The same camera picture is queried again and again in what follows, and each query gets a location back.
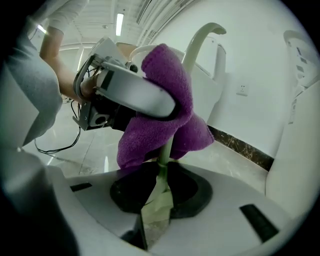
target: toilet bowl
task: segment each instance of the toilet bowl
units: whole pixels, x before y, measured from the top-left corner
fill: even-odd
[[[140,46],[130,54],[129,59],[138,67],[139,75],[145,77],[145,73],[141,70],[142,61],[156,46],[156,44]],[[185,54],[175,48],[170,49],[182,61]],[[216,102],[220,99],[225,83],[226,51],[220,44],[217,46],[215,64],[212,66],[214,67],[213,74],[197,63],[191,72],[193,109],[205,122],[208,121]]]

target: white wall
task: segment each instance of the white wall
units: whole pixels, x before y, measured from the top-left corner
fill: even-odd
[[[177,15],[153,43],[184,51],[194,33],[209,22],[227,31],[212,34],[226,50],[227,78],[208,124],[274,157],[296,83],[283,33],[305,31],[277,0],[201,0]],[[206,59],[213,57],[211,49],[201,51],[197,62],[212,70]],[[249,86],[247,97],[236,95],[241,84]]]
[[[77,53],[79,49],[68,49],[68,50],[60,50],[59,51],[59,56],[63,63],[70,69],[73,70]]]
[[[80,67],[87,61],[88,59],[88,54],[91,52],[91,48],[84,48],[81,61],[80,61]]]

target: marble baseboard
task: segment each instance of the marble baseboard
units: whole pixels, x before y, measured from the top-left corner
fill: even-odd
[[[261,152],[259,149],[245,143],[244,141],[225,133],[224,131],[215,129],[209,125],[208,127],[217,142],[220,142],[233,151],[239,153],[263,169],[267,171],[270,170],[271,165],[274,162],[274,159],[271,156]]]

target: electrical outlet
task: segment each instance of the electrical outlet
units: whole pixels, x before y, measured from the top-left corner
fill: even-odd
[[[248,85],[239,85],[238,88],[236,89],[236,94],[241,95],[241,96],[248,96],[248,90],[249,87]]]

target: towel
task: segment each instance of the towel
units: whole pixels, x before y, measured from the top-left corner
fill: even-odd
[[[202,150],[214,142],[206,122],[193,111],[191,77],[179,58],[159,44],[143,60],[146,78],[166,90],[178,104],[172,120],[156,120],[136,114],[118,144],[120,168],[139,166],[159,155],[160,147],[174,135],[170,157],[179,159],[189,151]]]

